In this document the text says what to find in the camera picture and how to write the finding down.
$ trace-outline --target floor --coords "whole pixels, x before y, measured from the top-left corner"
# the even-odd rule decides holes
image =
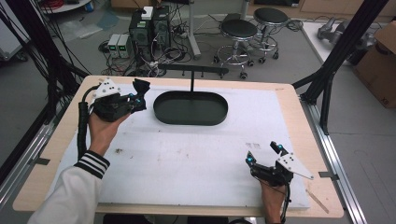
[[[129,14],[113,12],[103,1],[98,1],[96,10],[87,13],[83,9],[58,15],[59,23],[80,21],[86,28],[103,30],[87,38],[69,35],[67,46],[78,56],[81,63],[92,74],[101,74],[106,69],[106,59],[98,51],[98,46],[108,40],[111,34],[123,34],[129,26]],[[196,27],[203,25],[195,33],[218,33],[218,24],[210,17],[196,18]],[[196,35],[202,58],[188,64],[217,66],[213,55],[225,43],[231,41],[221,35]],[[259,51],[252,52],[255,65],[247,67],[246,80],[239,78],[240,69],[230,67],[224,81],[240,80],[250,82],[293,83],[316,72],[321,60],[312,49],[302,31],[282,29],[275,38],[280,43],[279,59],[268,58],[265,64],[257,59]],[[184,78],[181,74],[167,74],[164,77]],[[205,74],[204,79],[219,79],[216,74]],[[30,124],[46,103],[47,85],[31,61],[26,63],[13,60],[0,66],[0,162],[4,162],[18,144]],[[297,89],[303,93],[307,86]],[[329,116],[329,132],[349,182],[358,198],[367,223],[396,223],[396,110],[384,108],[362,85],[352,72],[352,67],[343,65],[338,70],[332,89]],[[0,223],[25,223],[31,214],[16,212],[12,202],[21,185],[8,199],[0,211]],[[95,223],[102,223],[103,215],[97,215]],[[156,223],[187,223],[186,217],[156,217]],[[347,213],[337,219],[289,217],[287,223],[350,223]]]

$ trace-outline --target black and white striped cuff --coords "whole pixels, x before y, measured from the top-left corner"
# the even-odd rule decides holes
[[[87,150],[82,158],[74,165],[88,173],[102,179],[110,162],[95,152]]]

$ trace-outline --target oval tray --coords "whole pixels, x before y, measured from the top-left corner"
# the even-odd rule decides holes
[[[227,101],[214,92],[167,91],[154,101],[155,117],[167,124],[216,125],[227,112]]]

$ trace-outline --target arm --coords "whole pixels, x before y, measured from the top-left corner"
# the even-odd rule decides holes
[[[90,115],[89,150],[73,167],[61,172],[54,191],[28,223],[93,223],[102,177],[110,165],[103,156],[128,116],[109,123]]]
[[[262,205],[266,224],[281,223],[280,210],[285,200],[285,186],[271,187],[268,182],[260,180],[262,185]]]

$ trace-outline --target white sleeve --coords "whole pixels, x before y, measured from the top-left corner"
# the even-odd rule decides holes
[[[78,163],[61,172],[54,191],[28,223],[93,223],[102,177],[109,165],[103,157],[87,151]]]

